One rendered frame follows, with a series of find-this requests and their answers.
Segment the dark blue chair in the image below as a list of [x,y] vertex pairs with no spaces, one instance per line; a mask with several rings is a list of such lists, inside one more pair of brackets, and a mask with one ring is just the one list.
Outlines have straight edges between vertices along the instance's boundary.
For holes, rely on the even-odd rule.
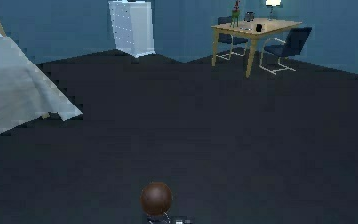
[[[311,27],[303,28],[292,28],[285,40],[279,38],[268,38],[262,47],[260,53],[259,67],[273,75],[276,75],[280,71],[293,71],[295,69],[281,63],[282,59],[299,55],[312,31]],[[264,53],[267,52],[277,57],[277,64],[280,66],[279,69],[270,70],[263,64]]]
[[[227,23],[232,23],[233,22],[233,18],[232,16],[227,16],[227,17],[219,17],[218,18],[218,25],[221,24],[227,24]],[[219,34],[219,39],[218,42],[219,43],[224,43],[224,44],[229,44],[230,45],[230,50],[228,54],[222,54],[222,55],[216,55],[219,58],[222,58],[224,60],[230,60],[232,55],[236,55],[236,56],[240,56],[240,57],[244,57],[246,54],[246,48],[248,46],[248,39],[242,38],[242,37],[234,37],[232,35],[229,34],[223,34],[220,33]],[[239,54],[234,52],[234,46],[240,45],[240,44],[245,44],[244,50],[243,50],[243,54]]]

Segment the grey bed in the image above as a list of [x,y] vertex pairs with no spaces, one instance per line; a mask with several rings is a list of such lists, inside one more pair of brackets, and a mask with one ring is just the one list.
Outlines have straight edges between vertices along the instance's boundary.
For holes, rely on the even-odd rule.
[[51,113],[66,121],[81,111],[6,35],[0,22],[0,134]]

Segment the white chest of drawers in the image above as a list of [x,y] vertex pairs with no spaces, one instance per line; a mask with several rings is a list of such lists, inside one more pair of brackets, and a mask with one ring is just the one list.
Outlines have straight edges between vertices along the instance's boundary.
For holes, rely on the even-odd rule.
[[108,7],[116,49],[135,58],[154,54],[151,3],[115,0]]

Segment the white table lamp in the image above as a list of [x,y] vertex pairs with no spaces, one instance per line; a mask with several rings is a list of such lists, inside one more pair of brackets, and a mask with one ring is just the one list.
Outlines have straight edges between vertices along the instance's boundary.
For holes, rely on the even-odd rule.
[[279,7],[282,3],[282,0],[266,0],[265,5],[270,8],[268,20],[271,21],[273,17],[273,11],[275,7]]

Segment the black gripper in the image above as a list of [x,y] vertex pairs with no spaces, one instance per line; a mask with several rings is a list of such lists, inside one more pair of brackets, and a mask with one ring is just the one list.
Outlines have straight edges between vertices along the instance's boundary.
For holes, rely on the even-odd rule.
[[159,216],[147,215],[147,222],[148,224],[171,224],[171,218],[166,213]]

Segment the wooden table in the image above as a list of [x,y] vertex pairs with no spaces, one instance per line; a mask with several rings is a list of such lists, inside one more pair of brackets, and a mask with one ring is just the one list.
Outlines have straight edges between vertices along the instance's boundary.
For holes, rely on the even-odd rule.
[[[262,24],[262,32],[256,32],[256,25]],[[239,21],[239,25],[235,28],[230,23],[213,25],[213,44],[212,44],[212,61],[211,65],[214,66],[217,58],[218,50],[218,39],[219,34],[229,34],[234,37],[242,37],[250,40],[249,56],[247,61],[246,73],[247,78],[251,75],[252,65],[255,58],[255,52],[257,50],[257,43],[259,40],[273,34],[282,33],[289,31],[292,28],[301,25],[301,22],[288,21],[288,20],[277,20],[272,19],[269,21],[267,18],[255,18],[252,22]]]

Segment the brown basketball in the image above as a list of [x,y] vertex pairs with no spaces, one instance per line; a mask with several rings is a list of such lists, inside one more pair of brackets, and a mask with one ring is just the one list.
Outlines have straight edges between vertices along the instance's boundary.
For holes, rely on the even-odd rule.
[[161,216],[166,213],[171,208],[172,201],[172,191],[163,182],[151,182],[141,191],[142,210],[150,216]]

